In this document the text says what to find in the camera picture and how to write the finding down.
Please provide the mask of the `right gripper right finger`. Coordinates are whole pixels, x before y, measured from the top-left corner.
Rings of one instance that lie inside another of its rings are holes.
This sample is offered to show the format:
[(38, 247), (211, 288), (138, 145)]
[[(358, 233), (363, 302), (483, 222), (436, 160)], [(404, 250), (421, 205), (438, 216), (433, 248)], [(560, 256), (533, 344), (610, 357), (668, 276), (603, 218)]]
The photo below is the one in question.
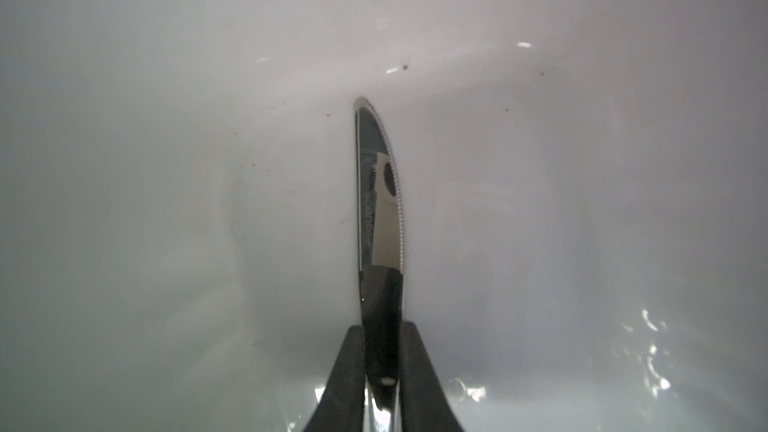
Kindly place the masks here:
[(399, 334), (400, 414), (405, 432), (461, 432), (415, 323)]

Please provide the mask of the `silver knife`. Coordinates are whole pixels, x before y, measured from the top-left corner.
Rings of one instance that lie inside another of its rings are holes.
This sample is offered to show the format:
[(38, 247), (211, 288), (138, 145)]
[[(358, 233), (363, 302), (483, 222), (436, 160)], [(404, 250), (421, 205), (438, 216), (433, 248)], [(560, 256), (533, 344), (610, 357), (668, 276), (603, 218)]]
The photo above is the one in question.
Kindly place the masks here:
[(370, 427), (394, 431), (399, 387), (404, 229), (390, 141), (373, 104), (354, 101), (359, 295)]

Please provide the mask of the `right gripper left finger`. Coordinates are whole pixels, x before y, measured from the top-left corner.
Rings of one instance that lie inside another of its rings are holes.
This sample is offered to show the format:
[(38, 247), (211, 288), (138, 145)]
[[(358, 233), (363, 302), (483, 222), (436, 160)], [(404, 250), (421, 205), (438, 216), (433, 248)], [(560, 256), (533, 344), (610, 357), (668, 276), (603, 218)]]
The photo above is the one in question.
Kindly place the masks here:
[(351, 326), (343, 339), (323, 395), (304, 432), (361, 432), (366, 388), (365, 338)]

